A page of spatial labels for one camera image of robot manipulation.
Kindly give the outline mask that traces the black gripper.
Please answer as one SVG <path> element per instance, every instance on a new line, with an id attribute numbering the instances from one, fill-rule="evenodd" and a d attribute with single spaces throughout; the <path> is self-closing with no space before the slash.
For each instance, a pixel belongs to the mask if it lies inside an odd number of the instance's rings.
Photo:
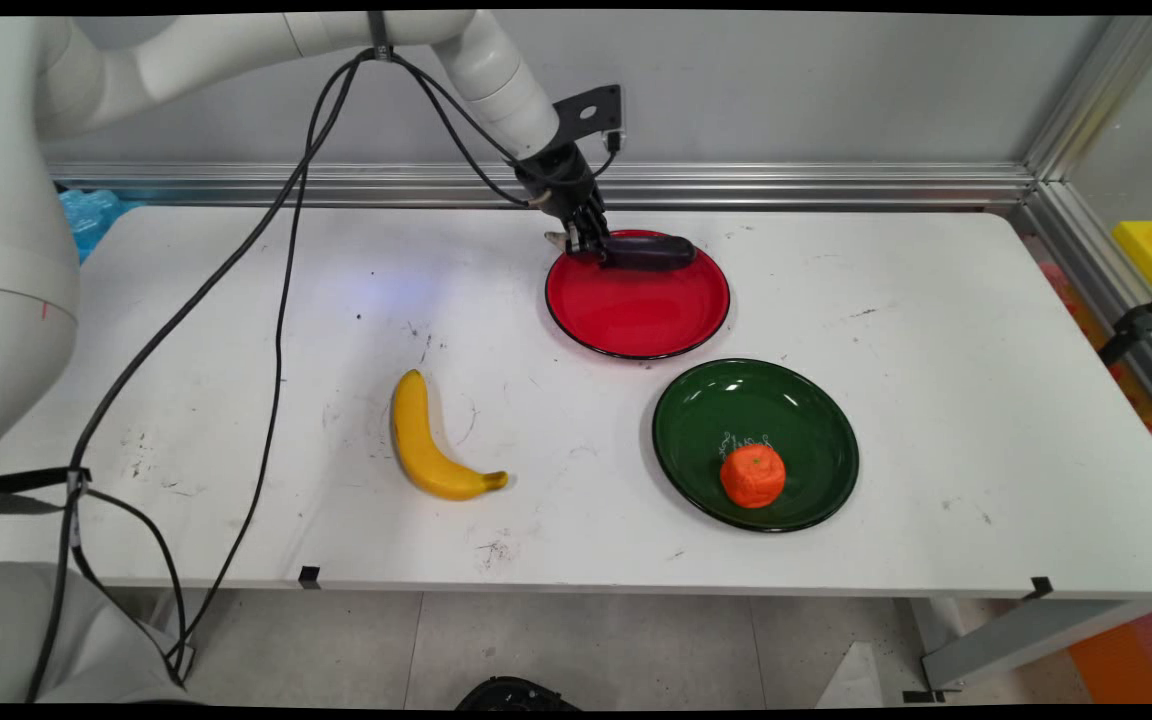
<path id="1" fill-rule="evenodd" d="M 513 172 L 532 199 L 539 200 L 540 211 L 563 225 L 566 255 L 586 253 L 596 264 L 609 263 L 605 242 L 611 232 L 602 195 L 596 187 L 594 170 L 575 142 L 515 162 Z"/>

